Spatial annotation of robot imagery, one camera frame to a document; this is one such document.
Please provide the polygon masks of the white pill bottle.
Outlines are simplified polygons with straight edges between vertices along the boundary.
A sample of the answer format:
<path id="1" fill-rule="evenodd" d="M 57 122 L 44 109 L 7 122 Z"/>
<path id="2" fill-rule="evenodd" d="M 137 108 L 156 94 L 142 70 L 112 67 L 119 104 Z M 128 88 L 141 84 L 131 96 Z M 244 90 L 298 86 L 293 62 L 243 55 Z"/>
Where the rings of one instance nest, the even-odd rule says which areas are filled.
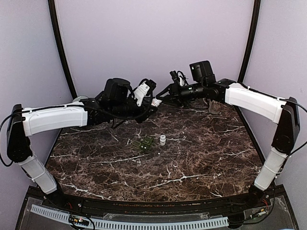
<path id="1" fill-rule="evenodd" d="M 151 106 L 158 107 L 162 103 L 162 100 L 153 98 L 151 102 Z"/>

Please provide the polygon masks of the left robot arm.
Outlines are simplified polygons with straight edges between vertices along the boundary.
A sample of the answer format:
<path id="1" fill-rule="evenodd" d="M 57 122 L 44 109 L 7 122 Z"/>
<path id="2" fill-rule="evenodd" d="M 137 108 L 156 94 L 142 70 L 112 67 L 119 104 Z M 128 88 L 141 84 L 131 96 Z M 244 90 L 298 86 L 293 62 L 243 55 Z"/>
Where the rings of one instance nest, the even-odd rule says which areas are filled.
<path id="1" fill-rule="evenodd" d="M 78 97 L 73 102 L 40 108 L 22 108 L 16 104 L 5 118 L 7 127 L 7 157 L 17 163 L 42 190 L 57 209 L 63 209 L 68 199 L 60 192 L 55 178 L 47 171 L 30 147 L 30 136 L 66 127 L 96 126 L 101 123 L 145 120 L 152 108 L 156 83 L 143 79 L 134 89 L 125 79 L 108 79 L 105 88 L 95 98 Z"/>

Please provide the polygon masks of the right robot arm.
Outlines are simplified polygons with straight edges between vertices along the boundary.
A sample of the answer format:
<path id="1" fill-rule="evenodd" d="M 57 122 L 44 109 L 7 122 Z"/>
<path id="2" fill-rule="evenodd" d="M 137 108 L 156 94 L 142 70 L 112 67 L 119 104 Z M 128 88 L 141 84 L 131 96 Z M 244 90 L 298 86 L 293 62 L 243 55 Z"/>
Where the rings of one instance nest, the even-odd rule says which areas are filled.
<path id="1" fill-rule="evenodd" d="M 172 71 L 173 83 L 157 94 L 153 106 L 161 102 L 183 106 L 191 100 L 205 98 L 247 109 L 277 124 L 271 150 L 253 184 L 256 189 L 245 196 L 245 204 L 255 208 L 263 201 L 262 191 L 269 187 L 287 158 L 292 155 L 300 132 L 298 103 L 293 97 L 284 99 L 272 96 L 233 80 L 217 81 L 207 60 L 192 63 L 189 68 L 195 83 L 185 85 L 178 73 Z"/>

